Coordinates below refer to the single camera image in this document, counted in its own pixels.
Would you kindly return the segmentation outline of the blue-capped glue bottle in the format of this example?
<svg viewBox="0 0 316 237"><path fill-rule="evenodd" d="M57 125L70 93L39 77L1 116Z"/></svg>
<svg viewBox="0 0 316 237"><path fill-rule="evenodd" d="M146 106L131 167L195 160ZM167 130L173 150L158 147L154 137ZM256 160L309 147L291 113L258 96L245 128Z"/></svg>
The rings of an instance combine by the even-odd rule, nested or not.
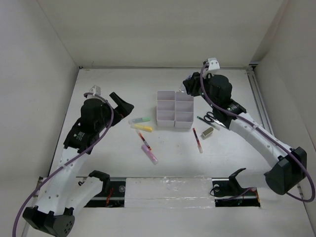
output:
<svg viewBox="0 0 316 237"><path fill-rule="evenodd" d="M182 84L179 87L179 91L182 93L187 93L187 89L186 89L186 81L189 81L191 79L191 75L189 75L185 80L182 81Z"/></svg>

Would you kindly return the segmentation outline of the red gel pen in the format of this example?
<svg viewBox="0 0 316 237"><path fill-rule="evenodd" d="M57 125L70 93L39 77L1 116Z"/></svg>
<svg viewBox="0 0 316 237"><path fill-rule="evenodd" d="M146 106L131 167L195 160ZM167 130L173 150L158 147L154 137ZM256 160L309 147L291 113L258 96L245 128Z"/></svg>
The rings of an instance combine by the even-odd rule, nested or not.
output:
<svg viewBox="0 0 316 237"><path fill-rule="evenodd" d="M203 149L202 149L202 146L200 144L200 141L199 141L199 138L198 138L198 135L197 135L197 132L196 132L195 128L193 128L193 133L194 133L194 136L195 136L195 139L196 139L196 142L197 142L197 147L198 147L199 153L202 154L203 153Z"/></svg>

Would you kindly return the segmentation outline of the orange-red gel pen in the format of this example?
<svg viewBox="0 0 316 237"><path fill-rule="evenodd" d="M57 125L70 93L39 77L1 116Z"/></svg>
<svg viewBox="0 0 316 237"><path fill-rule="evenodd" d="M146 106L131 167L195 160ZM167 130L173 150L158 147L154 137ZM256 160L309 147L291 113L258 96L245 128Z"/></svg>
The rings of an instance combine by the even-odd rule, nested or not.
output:
<svg viewBox="0 0 316 237"><path fill-rule="evenodd" d="M145 140L144 136L142 135L142 133L140 132L139 129L136 129L137 134L139 135L139 137L142 139L142 141L144 142L144 144L146 145L146 147L151 151L152 148L149 146L148 142Z"/></svg>

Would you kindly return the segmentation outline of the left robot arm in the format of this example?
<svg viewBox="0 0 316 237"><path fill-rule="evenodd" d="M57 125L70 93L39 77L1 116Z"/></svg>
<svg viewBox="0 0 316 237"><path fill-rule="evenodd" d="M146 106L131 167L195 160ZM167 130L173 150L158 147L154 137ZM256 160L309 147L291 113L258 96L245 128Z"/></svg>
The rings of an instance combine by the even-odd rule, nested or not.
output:
<svg viewBox="0 0 316 237"><path fill-rule="evenodd" d="M76 190L72 188L94 146L134 109L115 92L110 94L117 104L115 108L97 92L87 92L84 96L86 100L80 109L80 117L63 143L59 164L41 183L45 186L43 195L35 206L25 208L23 212L23 218L30 226L53 237L68 236L77 213L93 197L104 196L110 191L109 174L98 170L92 171Z"/></svg>

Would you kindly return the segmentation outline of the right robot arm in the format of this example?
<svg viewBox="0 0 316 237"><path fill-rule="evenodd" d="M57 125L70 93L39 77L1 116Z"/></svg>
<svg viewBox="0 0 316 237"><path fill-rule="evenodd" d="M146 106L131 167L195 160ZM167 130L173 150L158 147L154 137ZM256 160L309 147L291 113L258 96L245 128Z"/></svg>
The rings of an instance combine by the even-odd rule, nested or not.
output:
<svg viewBox="0 0 316 237"><path fill-rule="evenodd" d="M238 196L251 188L270 188L278 195L289 191L307 178L307 153L279 141L255 122L247 110L232 99L232 84L223 75L193 73L182 82L181 89L193 97L201 96L211 107L215 120L242 137L266 160L270 170L246 173L240 168L220 184L223 196Z"/></svg>

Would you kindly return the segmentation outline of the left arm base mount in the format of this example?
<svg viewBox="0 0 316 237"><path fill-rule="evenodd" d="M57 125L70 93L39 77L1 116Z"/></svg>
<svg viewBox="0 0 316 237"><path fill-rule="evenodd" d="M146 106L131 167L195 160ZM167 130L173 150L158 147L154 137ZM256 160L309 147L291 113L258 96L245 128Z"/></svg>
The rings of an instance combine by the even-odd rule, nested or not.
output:
<svg viewBox="0 0 316 237"><path fill-rule="evenodd" d="M87 177L77 177L78 185L82 186L88 177L96 177L102 181L103 187L100 193L95 195L85 207L124 207L126 178L111 178L109 174L94 170Z"/></svg>

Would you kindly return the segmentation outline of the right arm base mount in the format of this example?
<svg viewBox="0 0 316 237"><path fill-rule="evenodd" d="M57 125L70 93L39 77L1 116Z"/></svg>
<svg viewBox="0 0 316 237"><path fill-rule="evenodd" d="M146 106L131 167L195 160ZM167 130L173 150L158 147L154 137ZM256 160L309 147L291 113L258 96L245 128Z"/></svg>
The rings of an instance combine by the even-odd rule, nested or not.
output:
<svg viewBox="0 0 316 237"><path fill-rule="evenodd" d="M212 178L209 194L214 197L215 207L261 207L256 188L242 188L236 177L246 170L241 168L228 178Z"/></svg>

